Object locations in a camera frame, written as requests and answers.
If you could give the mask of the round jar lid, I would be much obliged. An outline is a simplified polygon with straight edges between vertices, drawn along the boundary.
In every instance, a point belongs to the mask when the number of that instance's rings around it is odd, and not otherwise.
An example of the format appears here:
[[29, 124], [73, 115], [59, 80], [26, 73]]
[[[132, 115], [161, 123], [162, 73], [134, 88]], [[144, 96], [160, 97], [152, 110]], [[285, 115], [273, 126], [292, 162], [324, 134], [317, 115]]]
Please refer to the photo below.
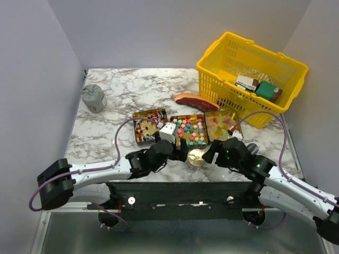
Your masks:
[[204, 151], [193, 149], [188, 153], [188, 162], [192, 167], [202, 167], [206, 163], [203, 159]]

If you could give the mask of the small glass jar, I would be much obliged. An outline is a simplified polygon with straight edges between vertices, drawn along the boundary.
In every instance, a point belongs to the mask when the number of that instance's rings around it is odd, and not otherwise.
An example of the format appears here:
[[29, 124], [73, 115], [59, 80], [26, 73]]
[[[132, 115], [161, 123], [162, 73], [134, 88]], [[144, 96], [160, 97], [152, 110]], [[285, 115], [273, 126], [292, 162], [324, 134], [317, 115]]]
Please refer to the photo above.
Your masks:
[[203, 168], [203, 166], [205, 165], [206, 163], [204, 161], [193, 161], [193, 162], [188, 162], [188, 165], [189, 165], [189, 168], [191, 170], [200, 170]]

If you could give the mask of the tin of star candies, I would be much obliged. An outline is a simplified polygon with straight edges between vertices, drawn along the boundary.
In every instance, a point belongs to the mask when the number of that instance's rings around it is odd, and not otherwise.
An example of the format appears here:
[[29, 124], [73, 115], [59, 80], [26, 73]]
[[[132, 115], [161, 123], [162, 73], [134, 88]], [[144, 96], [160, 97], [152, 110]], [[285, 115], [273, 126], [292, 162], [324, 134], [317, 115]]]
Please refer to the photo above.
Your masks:
[[184, 139], [190, 149], [204, 149], [208, 145], [207, 127], [203, 114], [176, 115], [170, 117], [170, 122], [176, 124], [176, 146], [180, 148]]

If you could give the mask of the metal candy scoop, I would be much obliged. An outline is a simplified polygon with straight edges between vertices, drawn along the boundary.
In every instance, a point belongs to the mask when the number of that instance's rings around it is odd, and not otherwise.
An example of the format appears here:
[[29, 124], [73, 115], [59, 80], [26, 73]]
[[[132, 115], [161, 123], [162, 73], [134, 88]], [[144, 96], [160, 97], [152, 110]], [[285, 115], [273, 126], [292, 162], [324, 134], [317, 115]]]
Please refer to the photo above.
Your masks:
[[252, 156], [257, 155], [259, 152], [259, 147], [255, 143], [248, 144], [246, 148], [251, 153]]

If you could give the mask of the tin of popsicle gummies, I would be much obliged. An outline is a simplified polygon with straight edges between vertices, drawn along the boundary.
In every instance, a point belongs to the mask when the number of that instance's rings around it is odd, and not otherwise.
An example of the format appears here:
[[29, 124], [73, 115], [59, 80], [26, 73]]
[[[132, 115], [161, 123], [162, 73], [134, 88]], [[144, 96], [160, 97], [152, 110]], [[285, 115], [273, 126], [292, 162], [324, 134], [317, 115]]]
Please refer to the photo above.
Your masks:
[[210, 143], [214, 140], [226, 141], [231, 138], [228, 130], [238, 121], [236, 111], [205, 112], [204, 120], [207, 128], [207, 136]]

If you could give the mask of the tin of lollipops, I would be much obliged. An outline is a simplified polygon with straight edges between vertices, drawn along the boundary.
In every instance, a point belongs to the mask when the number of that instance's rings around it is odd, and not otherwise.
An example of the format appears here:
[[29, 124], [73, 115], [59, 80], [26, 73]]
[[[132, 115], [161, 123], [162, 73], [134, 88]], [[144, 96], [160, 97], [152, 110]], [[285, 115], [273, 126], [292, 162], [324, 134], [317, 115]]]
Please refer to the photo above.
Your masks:
[[133, 121], [133, 127], [136, 144], [140, 147], [153, 144], [155, 142], [154, 133], [159, 130], [155, 123], [146, 121], [144, 118], [150, 119], [156, 123], [167, 122], [167, 113], [164, 108], [135, 112], [132, 117], [137, 118]]

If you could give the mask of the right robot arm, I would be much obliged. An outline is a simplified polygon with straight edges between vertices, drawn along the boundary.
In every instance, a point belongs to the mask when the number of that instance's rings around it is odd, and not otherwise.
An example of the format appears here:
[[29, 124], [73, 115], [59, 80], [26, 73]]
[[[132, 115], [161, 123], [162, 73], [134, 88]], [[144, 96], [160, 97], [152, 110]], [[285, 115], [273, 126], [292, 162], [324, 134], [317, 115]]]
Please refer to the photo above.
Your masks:
[[287, 173], [265, 156], [258, 146], [245, 145], [237, 138], [214, 140], [202, 156], [207, 163], [236, 169], [253, 187], [244, 193], [249, 207], [260, 203], [309, 222], [317, 233], [332, 244], [338, 244], [338, 197], [313, 187]]

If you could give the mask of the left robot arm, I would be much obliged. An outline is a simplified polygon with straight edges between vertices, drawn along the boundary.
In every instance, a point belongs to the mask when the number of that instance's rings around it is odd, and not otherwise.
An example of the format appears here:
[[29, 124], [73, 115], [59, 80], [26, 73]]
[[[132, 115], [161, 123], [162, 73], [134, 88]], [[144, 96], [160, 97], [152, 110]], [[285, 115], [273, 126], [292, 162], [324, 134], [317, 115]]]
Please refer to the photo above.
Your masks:
[[38, 189], [29, 201], [33, 211], [53, 210], [67, 204], [74, 192], [93, 184], [105, 184], [115, 180], [143, 178], [160, 171], [168, 160], [185, 162], [189, 147], [180, 139], [180, 147], [160, 137], [148, 149], [131, 152], [111, 162], [92, 165], [71, 165], [66, 158], [56, 160], [38, 177]]

